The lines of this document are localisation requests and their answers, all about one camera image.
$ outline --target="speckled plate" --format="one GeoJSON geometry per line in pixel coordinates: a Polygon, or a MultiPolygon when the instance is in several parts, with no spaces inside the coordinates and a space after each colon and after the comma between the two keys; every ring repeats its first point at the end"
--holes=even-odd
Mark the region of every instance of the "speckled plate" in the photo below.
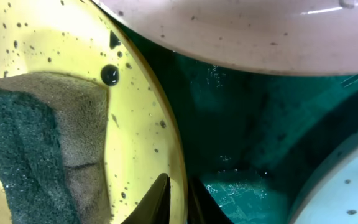
{"type": "Polygon", "coordinates": [[[358,131],[309,178],[289,223],[358,224],[358,131]]]}
{"type": "Polygon", "coordinates": [[[358,73],[358,0],[94,0],[140,35],[248,72],[358,73]]]}
{"type": "MultiPolygon", "coordinates": [[[[111,223],[122,223],[161,173],[171,178],[170,223],[184,223],[186,172],[169,103],[135,46],[93,2],[0,0],[0,78],[39,71],[108,90],[104,162],[111,223]],[[114,86],[102,80],[106,65],[119,71],[114,86]]],[[[0,223],[10,223],[10,216],[0,182],[0,223]]]]}

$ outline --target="dish sponge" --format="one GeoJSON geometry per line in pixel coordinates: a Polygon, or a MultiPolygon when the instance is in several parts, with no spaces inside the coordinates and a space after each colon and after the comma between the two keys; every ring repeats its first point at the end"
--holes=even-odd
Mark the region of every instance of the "dish sponge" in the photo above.
{"type": "Polygon", "coordinates": [[[108,223],[107,92],[56,73],[0,79],[0,180],[13,223],[108,223]]]}

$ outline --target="yellow plate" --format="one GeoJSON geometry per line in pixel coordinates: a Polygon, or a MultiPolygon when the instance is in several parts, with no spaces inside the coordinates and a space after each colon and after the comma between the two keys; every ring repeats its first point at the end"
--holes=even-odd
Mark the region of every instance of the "yellow plate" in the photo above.
{"type": "MultiPolygon", "coordinates": [[[[185,223],[187,183],[177,125],[145,64],[127,37],[89,0],[0,0],[0,78],[51,71],[92,80],[109,90],[104,160],[111,223],[121,223],[162,172],[172,183],[170,223],[185,223]],[[122,42],[113,49],[111,31],[122,42]],[[112,87],[100,76],[107,64],[119,68],[119,82],[112,87]],[[123,191],[127,204],[119,202],[123,191]]],[[[0,223],[10,223],[10,217],[0,182],[0,223]]]]}

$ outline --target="green surface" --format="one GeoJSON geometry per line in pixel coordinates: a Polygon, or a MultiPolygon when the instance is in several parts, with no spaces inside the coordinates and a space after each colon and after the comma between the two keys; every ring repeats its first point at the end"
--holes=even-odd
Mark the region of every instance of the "green surface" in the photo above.
{"type": "Polygon", "coordinates": [[[320,162],[358,129],[358,75],[278,77],[217,67],[121,26],[175,113],[189,176],[234,223],[286,223],[320,162]]]}
{"type": "Polygon", "coordinates": [[[80,224],[65,185],[59,134],[47,105],[0,90],[0,180],[13,223],[80,224]]]}

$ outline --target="plate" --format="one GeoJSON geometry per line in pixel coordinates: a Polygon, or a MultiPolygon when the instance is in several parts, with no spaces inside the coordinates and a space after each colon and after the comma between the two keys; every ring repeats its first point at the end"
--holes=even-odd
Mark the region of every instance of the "plate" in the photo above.
{"type": "Polygon", "coordinates": [[[358,131],[316,169],[293,206],[290,224],[358,224],[358,131]]]}
{"type": "MultiPolygon", "coordinates": [[[[169,103],[137,49],[93,2],[0,0],[0,78],[39,71],[69,74],[108,89],[111,119],[104,161],[114,205],[111,223],[121,223],[161,173],[171,178],[170,223],[184,223],[186,172],[169,103]],[[110,47],[112,34],[117,39],[110,47]],[[108,64],[120,73],[112,87],[100,75],[108,64]],[[127,205],[118,202],[124,190],[127,205]]],[[[0,182],[0,223],[11,223],[10,216],[0,182]]]]}
{"type": "Polygon", "coordinates": [[[358,0],[94,0],[140,35],[227,68],[358,73],[358,0]]]}

